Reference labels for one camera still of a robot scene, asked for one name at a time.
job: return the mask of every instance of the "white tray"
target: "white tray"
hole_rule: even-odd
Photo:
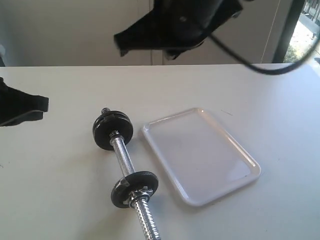
[[[147,123],[142,132],[191,206],[203,206],[260,176],[259,164],[201,108]]]

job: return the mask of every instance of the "dumbbell bar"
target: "dumbbell bar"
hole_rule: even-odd
[[[158,178],[152,172],[135,172],[126,144],[133,135],[133,126],[127,115],[104,108],[93,124],[93,137],[104,150],[114,150],[123,178],[111,192],[112,203],[118,208],[133,208],[136,211],[146,240],[160,240],[148,206],[150,197],[158,188]]]

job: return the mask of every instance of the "table surface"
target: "table surface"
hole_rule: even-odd
[[[111,203],[122,174],[93,141],[103,107],[130,117],[135,169],[159,178],[150,208],[163,240],[320,238],[320,79],[308,65],[281,76],[240,65],[3,67],[0,76],[49,97],[43,120],[0,127],[1,239],[144,239],[135,211]],[[141,134],[144,123],[193,107],[210,111],[262,169],[201,208],[182,202]]]

